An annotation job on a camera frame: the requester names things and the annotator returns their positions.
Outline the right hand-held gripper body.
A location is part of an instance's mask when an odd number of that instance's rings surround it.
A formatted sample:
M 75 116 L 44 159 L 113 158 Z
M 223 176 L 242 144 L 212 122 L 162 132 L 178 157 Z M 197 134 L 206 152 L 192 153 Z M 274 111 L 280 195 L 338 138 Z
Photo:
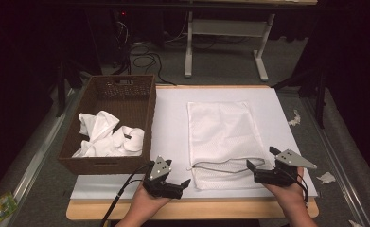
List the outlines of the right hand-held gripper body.
M 297 182 L 299 167 L 317 168 L 317 165 L 291 149 L 286 149 L 285 151 L 281 151 L 280 154 L 273 156 L 275 162 L 273 169 L 256 168 L 254 172 L 256 183 L 290 186 Z

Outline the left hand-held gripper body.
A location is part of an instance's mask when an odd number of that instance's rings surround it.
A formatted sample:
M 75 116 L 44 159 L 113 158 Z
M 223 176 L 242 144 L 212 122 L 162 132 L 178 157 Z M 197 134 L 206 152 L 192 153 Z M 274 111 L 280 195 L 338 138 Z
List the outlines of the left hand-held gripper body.
M 170 171 L 171 168 L 165 159 L 158 156 L 145 174 L 143 187 L 155 198 L 180 199 L 182 197 L 181 186 L 167 182 Z

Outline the white mesh laundry bag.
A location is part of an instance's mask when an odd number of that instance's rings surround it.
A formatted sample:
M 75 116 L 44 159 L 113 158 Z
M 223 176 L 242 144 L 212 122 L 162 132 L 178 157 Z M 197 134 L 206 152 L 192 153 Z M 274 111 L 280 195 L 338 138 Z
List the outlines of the white mesh laundry bag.
M 199 190 L 256 189 L 248 163 L 270 168 L 255 119 L 246 101 L 189 102 L 188 149 Z

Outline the white shirt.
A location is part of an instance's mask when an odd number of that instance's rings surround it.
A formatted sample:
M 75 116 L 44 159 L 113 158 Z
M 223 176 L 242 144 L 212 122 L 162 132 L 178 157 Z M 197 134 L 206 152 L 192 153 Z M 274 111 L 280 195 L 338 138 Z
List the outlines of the white shirt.
M 80 113 L 79 122 L 79 133 L 86 135 L 88 140 L 81 141 L 73 158 L 131 157 L 143 152 L 145 132 L 128 126 L 115 130 L 120 120 L 108 112 Z

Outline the brown wicker basket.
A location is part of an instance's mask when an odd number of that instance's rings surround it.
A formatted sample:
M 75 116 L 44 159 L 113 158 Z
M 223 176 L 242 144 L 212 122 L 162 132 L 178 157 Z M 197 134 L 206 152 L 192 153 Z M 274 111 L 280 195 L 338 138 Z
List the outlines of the brown wicker basket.
M 79 133 L 80 121 L 71 121 L 58 161 L 77 175 L 129 174 L 150 161 L 151 126 L 156 102 L 155 76 L 93 76 L 87 83 L 76 114 L 105 111 L 119 119 L 119 126 L 145 132 L 142 153 L 125 157 L 81 157 L 73 154 L 87 140 Z

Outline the person's left hand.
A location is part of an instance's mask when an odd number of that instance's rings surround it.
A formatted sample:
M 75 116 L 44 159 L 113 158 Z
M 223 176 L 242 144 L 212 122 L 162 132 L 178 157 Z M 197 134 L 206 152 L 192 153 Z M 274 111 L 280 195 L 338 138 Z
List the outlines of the person's left hand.
M 155 198 L 148 193 L 142 184 L 139 184 L 132 198 L 130 211 L 137 218 L 148 220 L 169 202 L 170 198 Z

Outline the person's right hand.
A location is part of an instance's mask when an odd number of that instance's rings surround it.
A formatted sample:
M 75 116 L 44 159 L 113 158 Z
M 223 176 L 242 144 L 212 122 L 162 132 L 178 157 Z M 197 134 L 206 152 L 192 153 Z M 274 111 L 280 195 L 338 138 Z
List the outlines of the person's right hand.
M 265 184 L 265 187 L 274 194 L 285 215 L 301 214 L 307 210 L 303 189 L 297 183 L 288 187 Z

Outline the white board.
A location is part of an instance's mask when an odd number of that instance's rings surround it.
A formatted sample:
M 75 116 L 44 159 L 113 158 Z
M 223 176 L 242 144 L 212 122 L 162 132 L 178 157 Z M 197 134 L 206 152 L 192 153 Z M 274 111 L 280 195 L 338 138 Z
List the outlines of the white board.
M 156 93 L 155 114 L 152 124 L 151 156 L 172 160 L 170 183 L 188 179 L 190 185 L 184 191 L 186 199 L 269 198 L 269 192 L 261 183 L 256 189 L 199 190 L 191 171 L 188 149 L 189 102 L 238 102 L 249 103 L 255 125 L 261 136 L 264 152 L 274 166 L 270 147 L 281 151 L 298 147 L 284 115 L 275 90 L 271 88 L 162 88 Z

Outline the black stand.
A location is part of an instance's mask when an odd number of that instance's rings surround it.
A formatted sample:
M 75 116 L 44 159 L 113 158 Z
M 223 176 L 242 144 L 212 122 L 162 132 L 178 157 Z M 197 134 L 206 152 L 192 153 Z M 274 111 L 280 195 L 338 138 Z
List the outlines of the black stand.
M 278 91 L 284 87 L 300 83 L 300 97 L 315 97 L 314 118 L 321 129 L 324 128 L 324 107 L 326 90 L 326 73 L 328 67 L 324 64 L 313 66 L 288 79 L 276 83 L 273 88 Z
M 65 82 L 68 82 L 72 89 L 80 89 L 83 85 L 83 80 L 91 76 L 100 75 L 102 73 L 100 66 L 97 64 L 95 68 L 87 67 L 77 61 L 71 59 L 62 60 L 57 67 L 57 90 L 58 90 L 58 110 L 57 117 L 60 117 L 66 107 Z

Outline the metal floor rail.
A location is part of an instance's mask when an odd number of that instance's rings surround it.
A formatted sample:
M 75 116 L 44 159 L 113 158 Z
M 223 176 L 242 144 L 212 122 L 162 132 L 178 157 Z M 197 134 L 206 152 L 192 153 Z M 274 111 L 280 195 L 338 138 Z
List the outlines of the metal floor rail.
M 57 156 L 80 95 L 79 89 L 68 90 L 62 115 L 53 106 L 10 165 L 0 195 L 12 193 L 18 209 L 0 227 L 79 227 L 66 217 L 76 176 Z
M 361 224 L 363 227 L 370 227 L 370 220 L 361 206 L 361 200 L 354 185 L 350 182 L 349 178 L 346 175 L 346 172 L 342 166 L 341 159 L 337 156 L 334 147 L 332 147 L 332 145 L 330 144 L 325 129 L 318 124 L 318 121 L 315 118 L 315 110 L 313 104 L 308 98 L 302 98 L 301 102 L 306 109 L 315 129 L 317 130 L 320 140 L 324 145 L 326 158 L 328 159 L 332 173 L 336 178 L 336 183 L 342 191 L 343 197 L 349 207 L 349 210 L 351 211 L 354 219 L 359 224 Z

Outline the white metal desk frame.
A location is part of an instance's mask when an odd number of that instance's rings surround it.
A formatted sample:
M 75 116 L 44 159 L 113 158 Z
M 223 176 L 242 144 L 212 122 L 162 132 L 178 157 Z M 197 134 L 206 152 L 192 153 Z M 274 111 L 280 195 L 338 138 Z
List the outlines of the white metal desk frame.
M 268 81 L 269 77 L 266 72 L 262 55 L 271 33 L 274 18 L 275 15 L 270 14 L 265 21 L 194 19 L 193 12 L 190 11 L 187 18 L 185 77 L 190 78 L 192 76 L 192 41 L 194 35 L 235 36 L 261 39 L 259 48 L 253 51 L 253 58 L 255 60 L 255 65 L 260 79 L 262 81 Z

